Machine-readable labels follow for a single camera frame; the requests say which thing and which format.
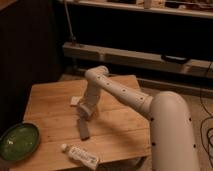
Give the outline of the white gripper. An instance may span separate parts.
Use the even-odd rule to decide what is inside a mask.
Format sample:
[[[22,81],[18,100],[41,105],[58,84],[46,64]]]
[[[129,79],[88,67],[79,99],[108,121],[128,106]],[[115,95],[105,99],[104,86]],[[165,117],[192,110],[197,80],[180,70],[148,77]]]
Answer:
[[[100,100],[101,90],[97,87],[88,87],[84,93],[82,104],[93,110]],[[99,117],[99,108],[96,107],[94,117]]]

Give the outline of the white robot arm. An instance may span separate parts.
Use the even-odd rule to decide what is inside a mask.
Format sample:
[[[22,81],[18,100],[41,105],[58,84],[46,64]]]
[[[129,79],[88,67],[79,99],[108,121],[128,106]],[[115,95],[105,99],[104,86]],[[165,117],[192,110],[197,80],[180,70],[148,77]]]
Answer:
[[[79,108],[90,118],[105,90],[150,121],[153,171],[200,171],[190,111],[177,93],[163,91],[155,96],[126,87],[108,77],[98,66],[85,73],[87,88]]]

